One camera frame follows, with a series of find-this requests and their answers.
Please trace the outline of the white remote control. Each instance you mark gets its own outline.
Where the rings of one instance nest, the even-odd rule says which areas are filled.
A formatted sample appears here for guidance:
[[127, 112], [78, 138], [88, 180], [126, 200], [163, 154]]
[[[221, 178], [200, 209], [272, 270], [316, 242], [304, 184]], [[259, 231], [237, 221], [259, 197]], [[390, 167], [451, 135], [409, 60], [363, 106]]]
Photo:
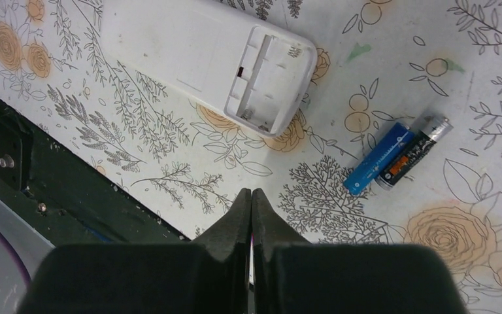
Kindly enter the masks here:
[[308, 39], [216, 1], [105, 1], [101, 44], [266, 138], [289, 126], [318, 57]]

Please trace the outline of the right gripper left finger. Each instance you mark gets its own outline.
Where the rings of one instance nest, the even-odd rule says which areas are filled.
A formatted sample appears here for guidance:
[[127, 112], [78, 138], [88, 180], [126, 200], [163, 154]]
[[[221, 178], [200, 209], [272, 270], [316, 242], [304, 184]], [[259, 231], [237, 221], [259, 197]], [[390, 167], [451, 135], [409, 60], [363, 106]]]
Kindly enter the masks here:
[[52, 250], [19, 313], [246, 313], [252, 193], [189, 242]]

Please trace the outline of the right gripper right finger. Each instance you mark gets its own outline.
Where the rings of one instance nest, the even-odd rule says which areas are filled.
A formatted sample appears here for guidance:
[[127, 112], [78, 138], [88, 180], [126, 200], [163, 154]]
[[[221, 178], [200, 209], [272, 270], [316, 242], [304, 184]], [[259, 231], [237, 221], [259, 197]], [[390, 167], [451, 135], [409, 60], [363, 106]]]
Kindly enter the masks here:
[[420, 245], [313, 244], [252, 193], [257, 313], [466, 313], [450, 271]]

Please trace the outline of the blue AA battery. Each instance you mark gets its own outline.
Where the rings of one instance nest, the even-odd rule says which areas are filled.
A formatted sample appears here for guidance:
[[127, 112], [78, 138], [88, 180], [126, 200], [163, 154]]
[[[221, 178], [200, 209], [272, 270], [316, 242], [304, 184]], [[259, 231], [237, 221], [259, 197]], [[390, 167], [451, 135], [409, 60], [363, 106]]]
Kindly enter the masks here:
[[368, 184], [396, 158], [405, 145], [412, 141], [413, 137], [414, 133], [409, 126], [396, 122], [347, 176], [343, 186], [352, 196], [359, 196]]

